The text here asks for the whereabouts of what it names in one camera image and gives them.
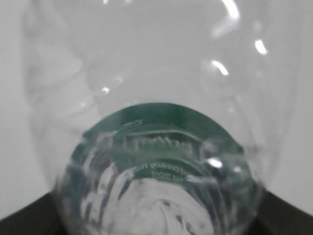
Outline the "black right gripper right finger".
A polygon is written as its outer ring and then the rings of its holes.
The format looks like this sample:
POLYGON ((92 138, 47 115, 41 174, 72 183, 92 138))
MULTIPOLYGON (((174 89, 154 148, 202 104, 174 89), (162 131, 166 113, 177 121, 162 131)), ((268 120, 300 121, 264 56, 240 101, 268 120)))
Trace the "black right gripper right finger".
POLYGON ((311 235, 313 217, 266 191, 257 218, 255 235, 311 235))

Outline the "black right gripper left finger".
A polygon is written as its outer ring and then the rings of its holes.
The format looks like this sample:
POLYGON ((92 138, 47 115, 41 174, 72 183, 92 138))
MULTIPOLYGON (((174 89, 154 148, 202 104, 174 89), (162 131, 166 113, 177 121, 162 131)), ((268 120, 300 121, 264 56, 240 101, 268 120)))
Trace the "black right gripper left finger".
POLYGON ((62 235, 64 227, 47 193, 21 210, 0 220, 2 235, 62 235))

